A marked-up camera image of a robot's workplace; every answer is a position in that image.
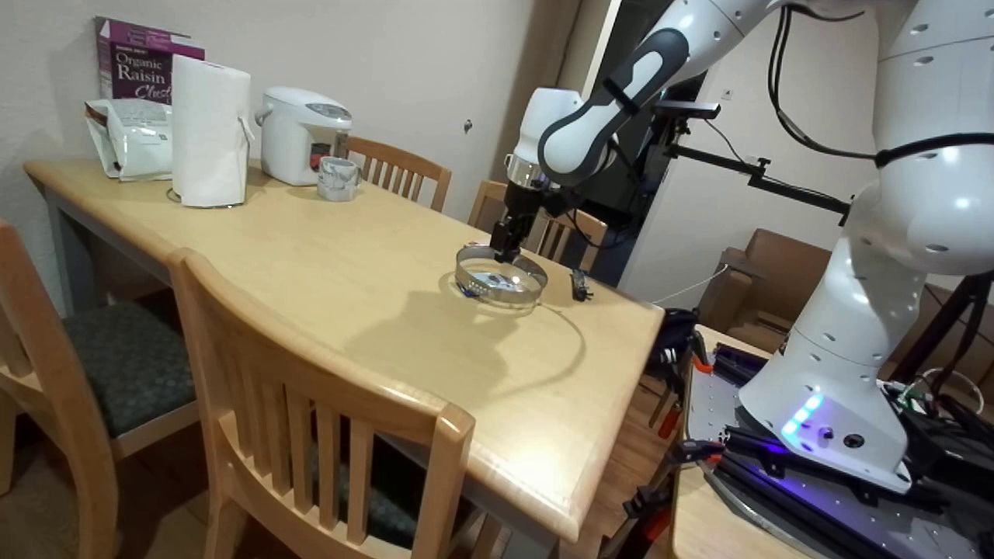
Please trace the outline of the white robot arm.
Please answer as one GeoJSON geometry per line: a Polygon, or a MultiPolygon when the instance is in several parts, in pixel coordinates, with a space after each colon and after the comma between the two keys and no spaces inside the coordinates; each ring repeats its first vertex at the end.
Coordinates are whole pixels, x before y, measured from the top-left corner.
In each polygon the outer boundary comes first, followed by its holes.
{"type": "Polygon", "coordinates": [[[542,211],[560,211],[609,161],[609,141],[675,85],[704,73],[765,20],[879,26],[877,182],[825,207],[829,265],[786,348],[739,388],[739,408],[817,467],[903,495],[907,432],[879,368],[919,318],[933,273],[994,270],[994,0],[672,0],[593,93],[530,93],[490,234],[517,262],[542,211]]]}

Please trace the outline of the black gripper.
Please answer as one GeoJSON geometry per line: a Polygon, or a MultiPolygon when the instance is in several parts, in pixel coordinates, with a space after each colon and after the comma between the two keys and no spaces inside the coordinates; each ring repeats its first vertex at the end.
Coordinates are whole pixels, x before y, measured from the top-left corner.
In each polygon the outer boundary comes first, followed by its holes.
{"type": "Polygon", "coordinates": [[[548,176],[537,161],[526,161],[518,154],[506,158],[506,211],[500,217],[500,234],[490,237],[498,262],[517,262],[522,254],[522,239],[527,237],[543,201],[543,185],[548,176]]]}

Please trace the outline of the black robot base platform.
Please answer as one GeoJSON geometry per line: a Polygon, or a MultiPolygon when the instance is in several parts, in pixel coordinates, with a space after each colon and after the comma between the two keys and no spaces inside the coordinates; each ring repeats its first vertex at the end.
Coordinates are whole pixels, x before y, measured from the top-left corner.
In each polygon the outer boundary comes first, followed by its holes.
{"type": "Polygon", "coordinates": [[[988,504],[942,481],[884,495],[786,453],[736,403],[761,367],[719,340],[691,375],[686,453],[733,511],[829,559],[994,559],[988,504]]]}

